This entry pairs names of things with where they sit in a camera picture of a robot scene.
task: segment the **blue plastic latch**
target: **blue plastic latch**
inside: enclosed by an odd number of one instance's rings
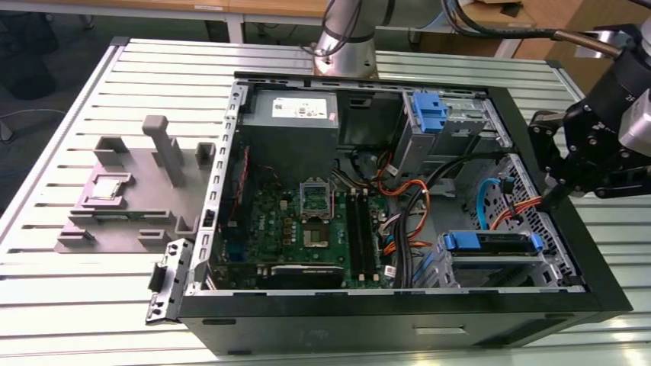
[[[531,234],[531,243],[534,244],[534,248],[541,252],[545,249],[545,243],[542,241],[542,237],[534,233]]]
[[[451,233],[451,235],[458,249],[482,249],[477,233],[461,231]]]
[[[443,237],[443,240],[446,242],[446,248],[447,248],[447,250],[453,250],[453,249],[457,248],[455,241],[454,241],[454,239],[453,239],[453,237],[450,235],[446,235]]]
[[[425,133],[441,132],[449,120],[449,106],[441,101],[437,93],[414,93],[414,111],[421,119],[421,130]]]

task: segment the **power supply label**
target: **power supply label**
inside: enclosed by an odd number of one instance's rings
[[[278,118],[329,118],[326,99],[277,98],[273,117]]]

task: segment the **green circuit board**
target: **green circuit board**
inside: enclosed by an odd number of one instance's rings
[[[302,220],[301,218],[301,192],[299,190],[258,191],[251,210],[250,239],[246,243],[231,243],[237,246],[239,254],[230,266],[233,286],[239,289],[255,289],[254,265],[259,264],[295,264],[295,265],[334,265],[346,272],[345,287],[347,288],[386,288],[389,283],[381,275],[365,278],[361,281],[351,275],[350,244],[347,231],[346,193],[335,192],[333,219]],[[319,197],[307,196],[311,209],[323,209],[327,202]],[[385,199],[370,197],[369,207],[373,214],[383,212]]]

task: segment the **slotted aluminum surface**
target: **slotted aluminum surface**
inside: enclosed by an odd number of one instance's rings
[[[379,52],[383,79],[507,87],[525,118],[562,111],[578,96],[539,61]],[[235,70],[310,73],[297,47],[131,40],[111,47],[54,142],[0,220],[0,364],[167,364],[216,358],[183,325],[144,326],[160,255],[59,255],[56,235],[92,171],[102,135],[151,146],[140,121],[164,114],[182,147],[220,143]],[[577,199],[578,210],[635,311],[578,326],[523,349],[330,358],[237,358],[274,364],[631,364],[651,359],[651,197]]]

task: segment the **motherboard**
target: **motherboard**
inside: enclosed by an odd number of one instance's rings
[[[246,240],[226,243],[222,287],[385,288],[379,238],[385,198],[330,181],[255,192]]]

